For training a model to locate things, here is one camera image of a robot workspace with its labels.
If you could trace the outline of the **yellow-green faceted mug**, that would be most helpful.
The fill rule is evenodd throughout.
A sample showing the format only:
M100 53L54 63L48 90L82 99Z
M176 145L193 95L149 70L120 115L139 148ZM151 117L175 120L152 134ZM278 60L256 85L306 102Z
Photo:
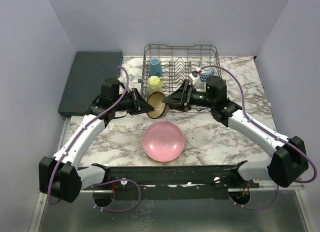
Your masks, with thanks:
M150 76L147 81L147 92L151 95L154 92L163 92L164 79L158 76Z

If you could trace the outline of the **red patterned bowl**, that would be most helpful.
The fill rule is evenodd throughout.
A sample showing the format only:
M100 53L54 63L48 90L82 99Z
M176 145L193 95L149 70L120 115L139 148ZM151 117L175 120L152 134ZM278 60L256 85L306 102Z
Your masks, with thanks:
M214 69L211 67L201 69L199 73L200 80L205 82L209 77L212 77L214 73L215 73Z

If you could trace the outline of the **brown beige bowl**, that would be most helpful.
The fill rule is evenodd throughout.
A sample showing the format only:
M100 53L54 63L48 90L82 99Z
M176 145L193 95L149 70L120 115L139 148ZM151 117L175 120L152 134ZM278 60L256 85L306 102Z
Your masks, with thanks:
M154 108L153 111L147 112L149 118L160 119L169 112L170 107L163 102L164 99L165 95L162 92L154 92L149 95L147 103Z

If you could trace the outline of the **blue floral mug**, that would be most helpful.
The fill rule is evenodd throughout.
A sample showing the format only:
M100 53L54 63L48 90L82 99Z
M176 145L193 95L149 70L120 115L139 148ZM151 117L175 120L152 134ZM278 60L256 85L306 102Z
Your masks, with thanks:
M150 76L162 76L162 65L158 58L153 58L150 60L148 69Z

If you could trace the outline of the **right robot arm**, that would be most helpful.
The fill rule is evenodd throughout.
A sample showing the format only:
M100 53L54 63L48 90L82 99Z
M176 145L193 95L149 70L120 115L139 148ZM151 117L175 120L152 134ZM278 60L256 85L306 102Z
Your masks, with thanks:
M305 144L295 136L288 138L245 115L242 107L227 97L226 82L219 76L209 77L205 91L184 80L183 84L163 102L170 108L187 112L192 106L208 108L214 120L238 131L259 146L269 158L264 161L242 161L230 175L234 187L243 187L249 180L272 180L281 187L289 187L309 167Z

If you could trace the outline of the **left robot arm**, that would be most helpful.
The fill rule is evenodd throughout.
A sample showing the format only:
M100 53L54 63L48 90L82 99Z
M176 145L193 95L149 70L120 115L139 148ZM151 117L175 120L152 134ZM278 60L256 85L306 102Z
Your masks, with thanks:
M109 168L93 164L79 169L80 162L96 137L103 132L116 112L126 111L130 115L151 112L153 106L139 94L137 89L124 90L118 79L103 81L100 95L88 107L83 120L69 141L51 158L43 157L39 162L39 190L57 199L73 202L82 189L96 185L99 189L110 186Z

